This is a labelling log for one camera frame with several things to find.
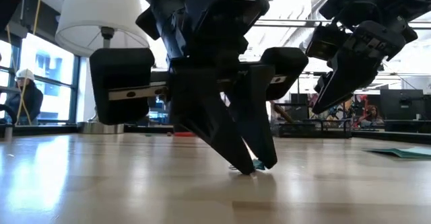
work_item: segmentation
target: blue object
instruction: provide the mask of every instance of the blue object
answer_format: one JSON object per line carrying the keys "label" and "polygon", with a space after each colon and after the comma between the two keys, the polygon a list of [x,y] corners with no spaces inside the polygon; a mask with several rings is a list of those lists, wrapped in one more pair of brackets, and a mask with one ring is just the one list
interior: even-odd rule
{"label": "blue object", "polygon": [[411,147],[408,149],[364,149],[373,153],[385,153],[408,159],[431,159],[431,149],[425,147]]}
{"label": "blue object", "polygon": [[[262,161],[260,161],[258,159],[253,160],[253,165],[254,165],[256,170],[266,170],[265,165],[263,165]],[[237,170],[236,167],[234,167],[233,165],[229,166],[229,169],[230,170]]]}

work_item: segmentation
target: wooden tabletop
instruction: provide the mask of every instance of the wooden tabletop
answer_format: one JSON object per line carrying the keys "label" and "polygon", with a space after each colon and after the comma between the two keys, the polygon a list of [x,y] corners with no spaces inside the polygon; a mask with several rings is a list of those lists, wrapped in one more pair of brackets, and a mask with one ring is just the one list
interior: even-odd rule
{"label": "wooden tabletop", "polygon": [[429,223],[431,161],[368,139],[277,139],[253,176],[196,138],[64,135],[0,143],[0,223]]}

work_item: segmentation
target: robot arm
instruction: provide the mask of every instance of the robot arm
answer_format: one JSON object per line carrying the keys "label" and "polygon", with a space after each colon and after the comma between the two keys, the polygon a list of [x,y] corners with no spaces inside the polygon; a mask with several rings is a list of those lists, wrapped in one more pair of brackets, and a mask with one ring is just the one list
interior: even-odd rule
{"label": "robot arm", "polygon": [[[269,0],[146,0],[137,25],[168,52],[167,72],[151,72],[148,48],[100,49],[90,69],[100,122],[119,124],[148,113],[147,98],[163,95],[170,122],[203,139],[236,169],[255,169],[244,144],[265,167],[277,163],[266,101],[283,97],[308,58],[298,48],[269,48],[259,62],[240,62],[244,35]],[[227,107],[220,97],[224,92]]]}
{"label": "robot arm", "polygon": [[320,13],[333,23],[318,26],[306,50],[307,56],[326,60],[332,68],[315,87],[319,98],[313,112],[321,113],[369,85],[382,60],[418,38],[408,22],[430,10],[431,0],[328,0]]}

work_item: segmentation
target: white helmet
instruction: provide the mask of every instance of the white helmet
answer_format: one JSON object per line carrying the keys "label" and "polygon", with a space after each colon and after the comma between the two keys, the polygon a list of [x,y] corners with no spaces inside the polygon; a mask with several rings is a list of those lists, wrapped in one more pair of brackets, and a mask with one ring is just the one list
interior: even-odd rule
{"label": "white helmet", "polygon": [[16,79],[30,79],[34,81],[34,74],[29,69],[20,69],[16,72]]}

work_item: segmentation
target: lamp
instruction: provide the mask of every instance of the lamp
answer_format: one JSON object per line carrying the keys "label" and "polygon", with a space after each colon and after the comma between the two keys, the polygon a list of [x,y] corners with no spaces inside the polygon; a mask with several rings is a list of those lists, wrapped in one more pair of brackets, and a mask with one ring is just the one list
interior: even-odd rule
{"label": "lamp", "polygon": [[141,0],[65,0],[55,40],[83,57],[99,48],[149,47],[135,24],[144,9]]}

